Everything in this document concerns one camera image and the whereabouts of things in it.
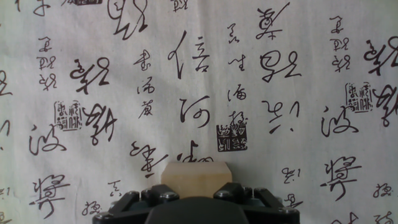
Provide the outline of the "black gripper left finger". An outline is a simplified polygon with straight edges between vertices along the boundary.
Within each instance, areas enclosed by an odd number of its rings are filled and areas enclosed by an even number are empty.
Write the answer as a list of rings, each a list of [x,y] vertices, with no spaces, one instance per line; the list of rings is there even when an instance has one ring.
[[[165,184],[153,185],[141,192],[128,191],[113,202],[107,212],[95,215],[92,224],[144,224],[153,208],[179,198],[179,194]]]

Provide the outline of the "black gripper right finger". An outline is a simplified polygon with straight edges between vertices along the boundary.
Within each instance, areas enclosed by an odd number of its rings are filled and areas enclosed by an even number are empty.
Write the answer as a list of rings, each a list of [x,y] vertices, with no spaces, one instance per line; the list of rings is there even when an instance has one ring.
[[[236,208],[233,215],[244,223],[300,224],[300,212],[283,204],[264,187],[251,188],[237,182],[228,182],[213,194]]]

